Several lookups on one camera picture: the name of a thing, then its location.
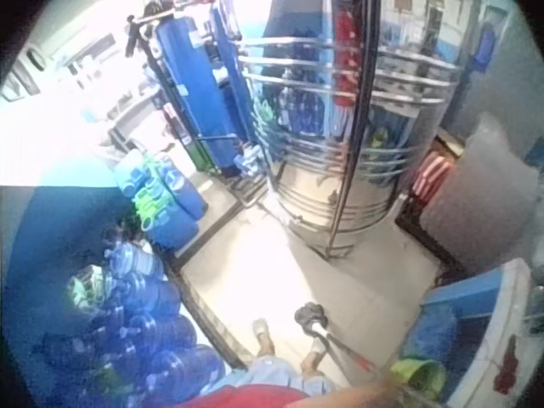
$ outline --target red shirt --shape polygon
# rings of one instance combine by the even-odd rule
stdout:
[[[193,399],[177,408],[282,408],[308,398],[297,389],[277,385],[244,385],[222,387],[215,393]]]

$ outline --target pipe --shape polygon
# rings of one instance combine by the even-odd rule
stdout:
[[[364,42],[362,51],[362,66],[359,79],[359,100],[355,106],[355,123],[351,131],[351,152],[343,167],[343,180],[340,187],[338,204],[332,220],[331,234],[325,249],[325,257],[331,256],[331,249],[337,235],[343,209],[348,201],[348,194],[353,182],[357,162],[359,160],[360,148],[365,137],[366,121],[371,104],[372,85],[376,71],[377,48],[380,35],[380,2],[379,0],[362,0],[361,13],[364,17],[362,22],[361,39]]]

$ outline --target metal pole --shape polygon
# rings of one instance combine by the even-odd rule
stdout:
[[[207,153],[206,149],[204,148],[204,146],[202,146],[201,141],[199,140],[198,137],[195,136],[196,135],[196,130],[193,128],[192,123],[187,119],[187,116],[185,116],[185,114],[183,113],[183,110],[181,109],[181,106],[179,105],[178,96],[173,92],[172,87],[168,83],[168,79],[167,79],[166,75],[164,75],[164,72],[162,72],[162,68],[159,66],[159,63],[156,61],[155,56],[151,52],[149,44],[147,43],[147,41],[145,41],[142,38],[142,34],[139,32],[139,28],[136,30],[134,35],[136,36],[136,41],[138,42],[138,44],[140,45],[140,47],[144,51],[145,56],[147,57],[147,62],[149,63],[150,68],[153,70],[153,72],[155,72],[157,80],[161,84],[161,87],[164,90],[164,93],[165,93],[165,95],[167,97],[168,102],[170,102],[172,104],[172,107],[173,107],[174,111],[176,112],[176,115],[178,116],[178,118],[182,122],[182,124],[184,125],[184,127],[187,130],[187,133],[189,134],[190,138],[195,143],[195,146],[198,149],[198,152],[202,155],[202,157],[204,157],[204,159],[207,162],[213,164],[212,159],[208,155],[208,153]]]
[[[349,143],[351,152],[346,157],[343,165],[342,186],[338,197],[337,208],[331,225],[329,242],[325,249],[325,256],[331,256],[332,245],[340,226],[343,210],[348,200],[349,190],[353,182],[360,148],[365,137],[366,121],[371,104],[372,85],[376,70],[377,46],[380,34],[380,0],[362,0],[361,2],[362,29],[361,41],[363,42],[361,72],[359,79],[359,98],[355,106],[355,122],[352,127]]]

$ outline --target light blue shorts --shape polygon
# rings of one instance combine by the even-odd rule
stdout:
[[[206,390],[210,394],[224,386],[240,387],[248,384],[279,385],[295,388],[309,397],[329,394],[334,391],[334,384],[323,376],[302,378],[287,361],[273,355],[265,355],[253,361],[246,370],[233,370]]]

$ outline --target person's foot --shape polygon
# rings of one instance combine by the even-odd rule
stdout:
[[[319,337],[315,337],[308,355],[304,358],[303,362],[300,363],[300,369],[303,374],[315,375],[319,373],[317,367],[323,360],[323,357],[325,357],[326,351],[327,345],[323,343],[323,340]]]
[[[258,352],[258,356],[262,355],[275,355],[274,342],[270,337],[269,325],[265,319],[257,319],[252,324],[253,334],[257,338],[261,349]]]

